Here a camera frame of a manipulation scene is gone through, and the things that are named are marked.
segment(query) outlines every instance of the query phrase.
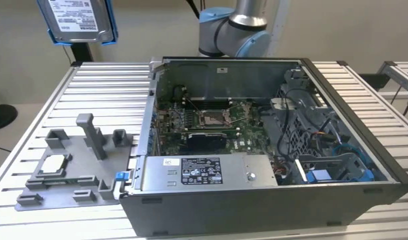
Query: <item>gray plastic bracket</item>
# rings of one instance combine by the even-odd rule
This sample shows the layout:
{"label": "gray plastic bracket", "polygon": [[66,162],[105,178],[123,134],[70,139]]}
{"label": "gray plastic bracket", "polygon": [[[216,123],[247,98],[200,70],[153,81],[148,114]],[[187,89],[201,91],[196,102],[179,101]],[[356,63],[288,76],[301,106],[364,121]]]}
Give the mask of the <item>gray plastic bracket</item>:
{"label": "gray plastic bracket", "polygon": [[77,203],[93,202],[96,200],[95,193],[91,189],[88,190],[74,190],[72,198]]}
{"label": "gray plastic bracket", "polygon": [[42,181],[40,180],[28,180],[25,182],[25,187],[29,189],[29,190],[40,190],[40,189],[46,189],[46,185],[44,184]]}
{"label": "gray plastic bracket", "polygon": [[42,197],[38,194],[26,194],[17,197],[17,203],[21,206],[41,205]]}
{"label": "gray plastic bracket", "polygon": [[81,187],[97,186],[99,185],[99,179],[95,175],[80,176],[78,180],[77,180],[77,184]]}
{"label": "gray plastic bracket", "polygon": [[65,130],[52,129],[45,137],[45,142],[52,150],[64,149],[62,141],[69,139]]}
{"label": "gray plastic bracket", "polygon": [[119,146],[128,147],[133,144],[127,136],[127,132],[124,129],[113,130],[112,140],[113,140],[115,147],[119,147]]}
{"label": "gray plastic bracket", "polygon": [[61,178],[66,175],[66,171],[65,171],[65,168],[66,168],[66,164],[68,162],[72,160],[72,155],[70,154],[64,154],[64,163],[61,165],[61,168],[57,172],[52,172],[52,173],[42,173],[42,172],[37,172],[36,174],[36,177],[37,178]]}
{"label": "gray plastic bracket", "polygon": [[103,144],[104,136],[100,129],[95,129],[93,118],[93,114],[80,113],[76,118],[76,125],[84,129],[86,143],[91,145],[96,158],[104,160],[108,157]]}
{"label": "gray plastic bracket", "polygon": [[116,180],[113,179],[111,186],[108,187],[105,181],[101,179],[99,183],[99,193],[104,200],[113,200],[113,190],[116,188]]}

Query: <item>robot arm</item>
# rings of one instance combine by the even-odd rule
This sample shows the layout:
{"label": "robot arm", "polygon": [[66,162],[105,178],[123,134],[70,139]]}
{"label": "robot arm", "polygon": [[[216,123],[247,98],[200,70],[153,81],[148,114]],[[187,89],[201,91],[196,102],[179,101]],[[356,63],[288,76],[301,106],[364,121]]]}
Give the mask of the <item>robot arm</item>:
{"label": "robot arm", "polygon": [[267,0],[237,0],[236,8],[207,8],[199,17],[199,52],[203,56],[261,57],[271,35],[263,16]]}

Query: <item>sticker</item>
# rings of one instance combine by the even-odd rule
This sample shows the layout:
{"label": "sticker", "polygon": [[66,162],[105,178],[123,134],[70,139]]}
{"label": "sticker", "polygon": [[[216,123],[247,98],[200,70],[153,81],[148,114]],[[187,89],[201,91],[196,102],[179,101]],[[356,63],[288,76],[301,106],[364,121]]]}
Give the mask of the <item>sticker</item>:
{"label": "sticker", "polygon": [[220,158],[183,158],[181,183],[184,185],[223,184]]}
{"label": "sticker", "polygon": [[228,73],[228,68],[227,67],[219,67],[217,68],[217,73],[219,74],[227,74]]}
{"label": "sticker", "polygon": [[164,166],[179,166],[180,158],[164,158],[163,165]]}
{"label": "sticker", "polygon": [[48,0],[61,32],[97,32],[92,0]]}

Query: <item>hard drive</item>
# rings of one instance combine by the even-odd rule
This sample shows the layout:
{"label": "hard drive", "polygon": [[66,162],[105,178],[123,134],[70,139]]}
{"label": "hard drive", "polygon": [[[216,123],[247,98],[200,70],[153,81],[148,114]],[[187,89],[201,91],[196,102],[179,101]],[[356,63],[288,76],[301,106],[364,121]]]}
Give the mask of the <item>hard drive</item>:
{"label": "hard drive", "polygon": [[54,43],[109,43],[116,40],[111,2],[37,0]]}

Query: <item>aluminum extrusion table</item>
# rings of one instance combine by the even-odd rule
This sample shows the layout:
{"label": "aluminum extrusion table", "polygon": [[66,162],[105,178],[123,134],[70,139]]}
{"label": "aluminum extrusion table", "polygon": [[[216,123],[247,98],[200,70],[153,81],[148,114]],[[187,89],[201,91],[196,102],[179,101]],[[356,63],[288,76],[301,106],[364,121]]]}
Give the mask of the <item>aluminum extrusion table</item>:
{"label": "aluminum extrusion table", "polygon": [[[315,65],[408,173],[408,121],[348,66],[336,62]],[[0,168],[0,239],[136,238],[121,205],[22,212],[13,206],[44,153],[49,129],[64,128],[68,135],[82,135],[76,126],[80,113],[93,113],[93,123],[104,134],[125,129],[137,144],[149,81],[148,63],[93,62],[70,67]],[[129,168],[136,164],[135,151]],[[311,238],[408,239],[408,194],[396,203],[371,208],[348,226],[177,239]]]}

